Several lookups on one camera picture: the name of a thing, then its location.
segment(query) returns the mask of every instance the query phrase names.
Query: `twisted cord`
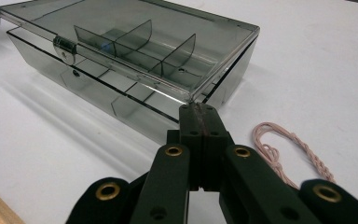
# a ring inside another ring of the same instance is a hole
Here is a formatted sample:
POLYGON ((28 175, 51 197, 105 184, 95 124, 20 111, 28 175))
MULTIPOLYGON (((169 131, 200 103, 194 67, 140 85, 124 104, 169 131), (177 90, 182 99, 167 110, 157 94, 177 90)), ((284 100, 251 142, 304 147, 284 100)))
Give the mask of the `twisted cord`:
POLYGON ((279 151, 275 147, 272 147, 268 144, 262 144, 260 139, 261 136, 265 133, 276 132, 280 135, 289 138, 294 143, 296 143, 299 147, 301 147, 307 156, 310 158, 310 161, 315 166, 319 175, 321 175, 324 179, 336 183, 333 175, 330 173, 328 168, 324 165, 324 163, 310 150, 307 144, 305 144, 301 139, 299 139, 295 133, 289 133, 283 127, 270 123, 264 122, 257 126, 255 126, 253 130, 253 138, 255 145, 258 149, 260 156, 268 163, 268 165, 274 170, 274 172, 283 180, 287 185, 292 186, 295 189, 298 189, 298 186, 284 173, 282 165, 279 163, 279 151))

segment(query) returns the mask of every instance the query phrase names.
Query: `storage box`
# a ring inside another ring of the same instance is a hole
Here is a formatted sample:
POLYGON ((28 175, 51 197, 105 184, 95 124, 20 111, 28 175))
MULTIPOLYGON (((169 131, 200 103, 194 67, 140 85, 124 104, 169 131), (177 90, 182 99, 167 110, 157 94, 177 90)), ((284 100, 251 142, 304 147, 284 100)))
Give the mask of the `storage box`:
POLYGON ((158 0, 39 0, 0 7, 41 74, 151 139, 178 107, 219 108, 246 70, 257 26, 158 0))

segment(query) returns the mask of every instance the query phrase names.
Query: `white table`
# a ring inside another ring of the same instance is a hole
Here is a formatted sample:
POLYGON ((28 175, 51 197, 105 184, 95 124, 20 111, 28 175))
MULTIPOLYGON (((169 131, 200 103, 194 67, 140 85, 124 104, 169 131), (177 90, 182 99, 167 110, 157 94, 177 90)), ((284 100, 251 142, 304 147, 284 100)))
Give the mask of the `white table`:
MULTIPOLYGON (((18 1, 0 1, 0 5, 18 1)), ((296 133, 337 183, 358 198, 358 4, 175 0, 261 27, 248 70, 219 113, 237 144, 272 121, 296 133)), ((63 223, 94 181, 132 181, 158 145, 38 74, 0 27, 0 197, 26 223, 63 223)), ((317 177, 305 155, 275 135, 297 184, 317 177)), ((225 223, 217 193, 191 193, 189 223, 225 223)))

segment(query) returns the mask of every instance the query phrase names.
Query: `brass ring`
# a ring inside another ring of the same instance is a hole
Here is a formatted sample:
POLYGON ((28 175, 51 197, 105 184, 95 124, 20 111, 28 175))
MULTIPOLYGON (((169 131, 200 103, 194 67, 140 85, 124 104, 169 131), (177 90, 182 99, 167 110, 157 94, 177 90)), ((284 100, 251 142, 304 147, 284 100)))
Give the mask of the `brass ring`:
POLYGON ((246 149, 246 148, 243 148, 243 147, 236 147, 234 148, 234 152, 237 156, 239 157, 250 157, 251 156, 251 152, 246 149))
POLYGON ((180 156, 183 150, 179 147, 169 147, 165 149, 165 154, 169 156, 180 156))
POLYGON ((335 190, 325 185, 316 185, 313 187, 313 192, 321 199, 330 203, 338 203, 342 200, 342 196, 335 190))
POLYGON ((115 182, 108 182, 103 183, 100 187, 98 187, 97 191, 95 192, 95 196, 101 201, 107 201, 116 198, 119 193, 120 186, 115 182), (113 192, 107 194, 103 193, 103 190, 107 188, 112 188, 113 192))

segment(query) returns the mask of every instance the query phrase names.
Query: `box latch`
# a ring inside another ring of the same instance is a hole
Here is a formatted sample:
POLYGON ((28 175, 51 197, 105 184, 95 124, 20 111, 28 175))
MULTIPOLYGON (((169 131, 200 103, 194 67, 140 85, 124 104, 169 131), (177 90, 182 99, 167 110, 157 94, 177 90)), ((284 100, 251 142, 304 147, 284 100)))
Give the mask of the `box latch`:
POLYGON ((54 49, 58 56, 68 65, 75 64, 76 44, 61 36, 56 36, 53 40, 54 49))

